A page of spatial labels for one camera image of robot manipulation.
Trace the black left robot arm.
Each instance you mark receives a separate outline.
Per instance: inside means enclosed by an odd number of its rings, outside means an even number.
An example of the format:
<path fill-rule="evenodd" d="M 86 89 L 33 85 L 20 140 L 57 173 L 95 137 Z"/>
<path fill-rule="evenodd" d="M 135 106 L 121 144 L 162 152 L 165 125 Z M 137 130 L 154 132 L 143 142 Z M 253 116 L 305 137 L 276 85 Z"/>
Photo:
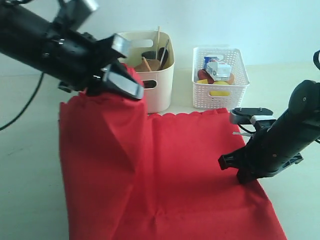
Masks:
<path fill-rule="evenodd" d="M 120 63 L 131 43 L 115 33 L 98 40 L 80 26 L 99 7 L 94 0 L 59 1 L 53 21 L 25 8 L 24 0 L 0 3 L 0 51 L 43 75 L 59 80 L 64 92 L 111 92 L 141 100 L 144 86 Z"/>

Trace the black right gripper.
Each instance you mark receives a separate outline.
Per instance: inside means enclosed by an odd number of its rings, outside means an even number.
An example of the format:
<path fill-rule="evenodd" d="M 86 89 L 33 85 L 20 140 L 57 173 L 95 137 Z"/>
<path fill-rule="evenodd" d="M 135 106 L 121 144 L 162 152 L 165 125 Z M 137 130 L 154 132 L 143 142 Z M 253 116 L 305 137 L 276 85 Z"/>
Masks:
<path fill-rule="evenodd" d="M 250 140 L 245 146 L 219 157 L 221 170 L 237 169 L 236 178 L 240 184 L 247 184 L 262 178 L 271 178 L 291 165 L 303 160 L 302 145 L 268 143 Z"/>

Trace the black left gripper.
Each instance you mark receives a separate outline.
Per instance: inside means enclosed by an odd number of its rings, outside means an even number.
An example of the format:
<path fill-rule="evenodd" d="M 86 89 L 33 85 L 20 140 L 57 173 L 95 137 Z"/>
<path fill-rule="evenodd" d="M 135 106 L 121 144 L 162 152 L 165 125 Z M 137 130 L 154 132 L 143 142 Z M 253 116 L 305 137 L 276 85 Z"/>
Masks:
<path fill-rule="evenodd" d="M 58 89 L 71 93 L 90 88 L 101 79 L 105 92 L 142 100 L 144 87 L 138 83 L 118 58 L 127 58 L 132 42 L 115 33 L 97 40 L 88 33 L 54 36 L 43 48 L 46 74 L 59 80 Z"/>

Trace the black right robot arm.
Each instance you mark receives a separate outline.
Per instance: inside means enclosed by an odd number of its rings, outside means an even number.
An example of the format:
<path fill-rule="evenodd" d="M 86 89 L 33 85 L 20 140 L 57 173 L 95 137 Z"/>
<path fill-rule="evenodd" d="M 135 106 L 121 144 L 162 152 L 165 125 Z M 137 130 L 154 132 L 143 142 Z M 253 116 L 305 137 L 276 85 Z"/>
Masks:
<path fill-rule="evenodd" d="M 237 107 L 230 111 L 232 124 L 252 125 L 247 144 L 218 159 L 221 170 L 237 169 L 241 184 L 273 177 L 299 164 L 301 151 L 320 140 L 320 84 L 304 80 L 293 90 L 288 108 L 279 118 L 267 108 Z"/>

